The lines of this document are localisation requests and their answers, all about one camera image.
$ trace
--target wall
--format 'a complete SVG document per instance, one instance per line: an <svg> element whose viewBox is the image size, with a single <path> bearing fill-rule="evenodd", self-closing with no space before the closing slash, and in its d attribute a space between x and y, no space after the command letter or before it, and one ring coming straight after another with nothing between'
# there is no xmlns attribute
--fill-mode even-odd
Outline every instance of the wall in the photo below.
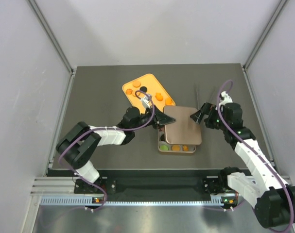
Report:
<svg viewBox="0 0 295 233"><path fill-rule="evenodd" d="M278 166L295 184L295 0L249 68Z"/></svg>
<svg viewBox="0 0 295 233"><path fill-rule="evenodd" d="M37 0L73 67L244 63L276 0Z"/></svg>
<svg viewBox="0 0 295 233"><path fill-rule="evenodd" d="M68 78L27 2L0 1L0 233L20 231Z"/></svg>

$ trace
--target yellow tray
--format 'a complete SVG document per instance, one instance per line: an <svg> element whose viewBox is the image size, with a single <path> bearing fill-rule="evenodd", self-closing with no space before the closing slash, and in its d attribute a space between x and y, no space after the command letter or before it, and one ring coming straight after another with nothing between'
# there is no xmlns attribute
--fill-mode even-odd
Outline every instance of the yellow tray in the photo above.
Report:
<svg viewBox="0 0 295 233"><path fill-rule="evenodd" d="M134 79L122 86L122 91L127 96L128 100L132 104L132 106L137 107L141 113L145 113L145 108L142 105L142 102L134 95L134 93L137 90L140 90L141 87L145 86L147 88L146 93L152 95L152 100L154 104L157 106L157 108L160 111L163 111L163 107L166 106L165 100L166 98L170 98L172 100L172 103L170 105L175 106L174 100L171 98L171 96L166 92L166 90L163 88L163 86L160 84L160 82L156 79L156 77L153 74L145 74L137 79ZM131 94L126 94L126 90L131 89ZM156 93L160 93L163 97L162 101L158 101L156 99Z"/></svg>

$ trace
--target orange object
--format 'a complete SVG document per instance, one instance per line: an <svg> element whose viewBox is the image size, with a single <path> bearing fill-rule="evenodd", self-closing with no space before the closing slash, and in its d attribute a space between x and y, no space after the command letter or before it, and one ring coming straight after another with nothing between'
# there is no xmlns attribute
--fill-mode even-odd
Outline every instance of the orange object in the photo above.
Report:
<svg viewBox="0 0 295 233"><path fill-rule="evenodd" d="M127 95L131 95L131 94L132 94L132 89L127 89L127 90L126 90L126 94L127 94Z"/></svg>
<svg viewBox="0 0 295 233"><path fill-rule="evenodd" d="M173 151L180 151L181 148L180 148L179 145L173 145L173 146L172 146L172 150L173 150Z"/></svg>
<svg viewBox="0 0 295 233"><path fill-rule="evenodd" d="M163 100L163 97L162 97L162 95L160 93L156 93L155 97L156 97L156 99L158 101L162 101Z"/></svg>
<svg viewBox="0 0 295 233"><path fill-rule="evenodd" d="M139 86L141 86L141 82L138 81L138 80L136 80L136 81L134 81L134 82L132 83L132 85L133 85L134 87L139 87Z"/></svg>
<svg viewBox="0 0 295 233"><path fill-rule="evenodd" d="M134 80L131 80L125 83L122 86L122 92L128 98L132 106L137 107L141 113L145 113L146 109L143 106L140 99L135 97L134 92L142 87L147 88L147 93L150 93L152 95L152 100L160 111L163 111L163 107L166 106L164 101L166 98L171 99L172 103L170 104L170 106L175 106L175 101L171 98L171 96L168 94L165 88L161 85L161 83L157 80L157 78L153 74L145 74L141 77L138 77ZM126 94L127 89L132 89L132 95ZM161 94L163 98L162 101L159 101L156 99L156 93Z"/></svg>
<svg viewBox="0 0 295 233"><path fill-rule="evenodd" d="M135 90L135 91L132 92L132 95L135 96L135 97L136 97L136 91L137 90Z"/></svg>
<svg viewBox="0 0 295 233"><path fill-rule="evenodd" d="M165 104L166 105L171 105L172 104L172 99L171 98L166 98Z"/></svg>
<svg viewBox="0 0 295 233"><path fill-rule="evenodd" d="M183 146L183 151L188 151L188 146Z"/></svg>

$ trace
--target white wall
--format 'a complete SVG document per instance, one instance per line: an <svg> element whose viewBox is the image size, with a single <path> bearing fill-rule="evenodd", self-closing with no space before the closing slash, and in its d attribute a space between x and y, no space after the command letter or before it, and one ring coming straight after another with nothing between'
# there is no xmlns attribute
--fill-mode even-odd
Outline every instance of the white wall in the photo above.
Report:
<svg viewBox="0 0 295 233"><path fill-rule="evenodd" d="M68 78L27 2L0 1L0 233L20 231Z"/></svg>
<svg viewBox="0 0 295 233"><path fill-rule="evenodd" d="M295 184L295 0L249 68L279 167Z"/></svg>
<svg viewBox="0 0 295 233"><path fill-rule="evenodd" d="M73 67L244 63L277 0L37 0Z"/></svg>

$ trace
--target green circle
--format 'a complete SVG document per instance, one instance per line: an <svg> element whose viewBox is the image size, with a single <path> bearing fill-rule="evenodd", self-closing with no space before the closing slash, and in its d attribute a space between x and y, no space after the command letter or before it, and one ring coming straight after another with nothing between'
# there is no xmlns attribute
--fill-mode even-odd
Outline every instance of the green circle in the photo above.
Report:
<svg viewBox="0 0 295 233"><path fill-rule="evenodd" d="M161 150L169 150L169 147L166 146L166 145L161 145L159 148L160 148Z"/></svg>

